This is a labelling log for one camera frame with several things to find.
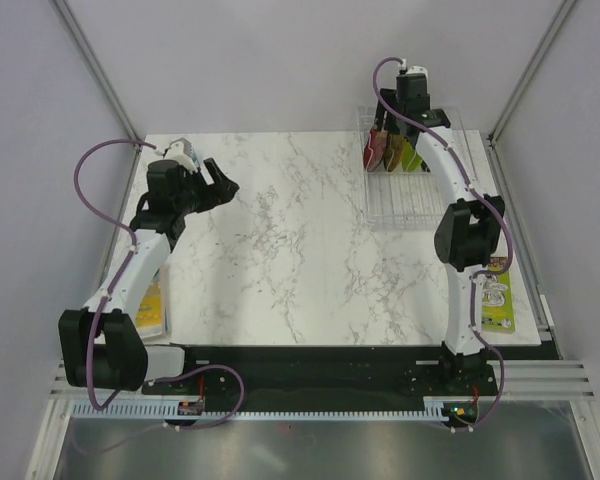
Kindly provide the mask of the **yellow patterned plate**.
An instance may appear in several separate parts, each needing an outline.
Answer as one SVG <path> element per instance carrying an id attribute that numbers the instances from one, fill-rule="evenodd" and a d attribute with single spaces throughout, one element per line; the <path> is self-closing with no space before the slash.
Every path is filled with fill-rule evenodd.
<path id="1" fill-rule="evenodd" d="M 404 151 L 405 138 L 400 134 L 387 134 L 387 143 L 382 157 L 386 172 L 393 172 L 400 164 Z"/>

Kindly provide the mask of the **red floral plate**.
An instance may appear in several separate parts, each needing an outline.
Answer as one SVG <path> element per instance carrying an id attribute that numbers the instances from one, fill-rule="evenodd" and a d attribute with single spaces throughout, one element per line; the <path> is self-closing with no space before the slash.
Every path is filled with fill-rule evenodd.
<path id="1" fill-rule="evenodd" d="M 389 134 L 385 130 L 371 130 L 363 150 L 363 167 L 366 172 L 384 171 L 385 151 Z"/>

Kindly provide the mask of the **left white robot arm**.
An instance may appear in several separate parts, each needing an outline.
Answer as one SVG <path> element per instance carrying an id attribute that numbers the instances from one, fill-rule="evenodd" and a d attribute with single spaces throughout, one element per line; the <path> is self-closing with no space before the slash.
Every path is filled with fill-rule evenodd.
<path id="1" fill-rule="evenodd" d="M 149 354 L 135 324 L 145 292 L 175 249 L 185 218 L 229 203 L 239 190 L 214 159 L 203 165 L 210 181 L 199 169 L 190 171 L 174 159 L 148 165 L 147 189 L 125 226 L 131 237 L 126 254 L 96 294 L 59 319 L 71 386 L 134 391 L 145 382 Z"/>

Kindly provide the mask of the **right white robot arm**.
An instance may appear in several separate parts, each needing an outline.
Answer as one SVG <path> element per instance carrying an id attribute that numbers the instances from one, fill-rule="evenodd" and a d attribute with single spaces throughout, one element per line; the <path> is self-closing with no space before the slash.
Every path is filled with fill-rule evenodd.
<path id="1" fill-rule="evenodd" d="M 422 67 L 402 67 L 394 91 L 381 95 L 389 118 L 433 174 L 446 211 L 434 233 L 434 250 L 445 266 L 449 314 L 438 381 L 457 394 L 474 379 L 487 376 L 487 354 L 479 326 L 479 274 L 489 265 L 501 232 L 505 211 L 501 197 L 482 193 L 456 151 L 451 122 L 442 109 L 431 107 L 428 74 Z"/>

